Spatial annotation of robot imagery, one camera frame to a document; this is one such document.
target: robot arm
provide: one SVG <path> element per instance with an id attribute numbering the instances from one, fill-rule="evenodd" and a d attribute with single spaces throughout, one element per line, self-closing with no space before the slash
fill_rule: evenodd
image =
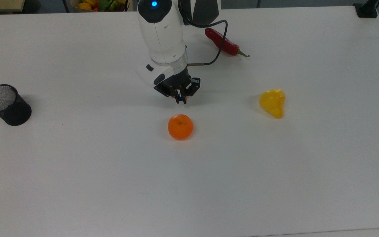
<path id="1" fill-rule="evenodd" d="M 178 4 L 184 18 L 203 25 L 215 20 L 221 7 L 220 0 L 140 0 L 138 18 L 150 59 L 137 74 L 164 96 L 186 103 L 199 89 L 200 79 L 188 74 L 187 47 L 182 39 L 185 21 Z"/>

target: red chili pepper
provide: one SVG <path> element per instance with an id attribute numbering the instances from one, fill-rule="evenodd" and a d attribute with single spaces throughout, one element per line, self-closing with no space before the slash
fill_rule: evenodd
<path id="1" fill-rule="evenodd" d="M 215 43 L 217 48 L 220 48 L 221 42 L 223 41 L 223 35 L 222 34 L 213 30 L 212 28 L 206 28 L 204 33 L 206 34 L 206 36 L 209 39 L 211 39 Z M 249 55 L 246 55 L 243 52 L 241 52 L 241 50 L 239 50 L 239 45 L 230 42 L 230 40 L 227 38 L 225 38 L 225 40 L 224 40 L 224 45 L 223 45 L 222 50 L 227 52 L 230 55 L 233 55 L 233 56 L 240 54 L 240 55 L 243 55 L 245 57 L 249 57 Z"/>

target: orange fruit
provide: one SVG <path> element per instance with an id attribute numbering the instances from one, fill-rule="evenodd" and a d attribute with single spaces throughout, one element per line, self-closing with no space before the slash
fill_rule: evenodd
<path id="1" fill-rule="evenodd" d="M 167 130 L 170 136 L 176 140 L 184 140 L 188 138 L 194 130 L 191 119 L 185 114 L 177 114 L 170 118 L 167 124 Z"/>

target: black cable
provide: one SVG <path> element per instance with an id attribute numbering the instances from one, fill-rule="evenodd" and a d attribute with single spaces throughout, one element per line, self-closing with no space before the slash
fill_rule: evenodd
<path id="1" fill-rule="evenodd" d="M 191 26 L 194 26 L 194 27 L 197 27 L 197 28 L 208 28 L 208 27 L 212 27 L 212 26 L 218 25 L 220 23 L 225 23 L 223 40 L 221 42 L 221 46 L 220 46 L 220 48 L 219 48 L 219 50 L 217 52 L 217 55 L 216 55 L 215 59 L 212 60 L 209 63 L 188 63 L 188 66 L 207 66 L 207 65 L 213 64 L 217 60 L 218 56 L 220 55 L 221 50 L 223 49 L 224 42 L 226 40 L 227 21 L 226 20 L 221 20 L 221 21 L 217 21 L 215 23 L 209 24 L 209 25 L 198 25 L 198 24 L 193 23 L 190 19 L 184 17 L 184 15 L 182 14 L 181 0 L 178 0 L 178 9 L 179 9 L 179 13 L 181 14 L 182 18 L 184 18 L 184 20 L 186 20 L 187 23 L 190 24 Z"/>
<path id="2" fill-rule="evenodd" d="M 66 4 L 66 0 L 62 0 L 63 7 L 65 7 L 65 11 L 69 13 L 68 5 Z"/>

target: fruit basket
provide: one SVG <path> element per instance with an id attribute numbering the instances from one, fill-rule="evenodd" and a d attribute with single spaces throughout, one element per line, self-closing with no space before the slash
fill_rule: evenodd
<path id="1" fill-rule="evenodd" d="M 71 0 L 74 12 L 131 12 L 132 0 Z"/>

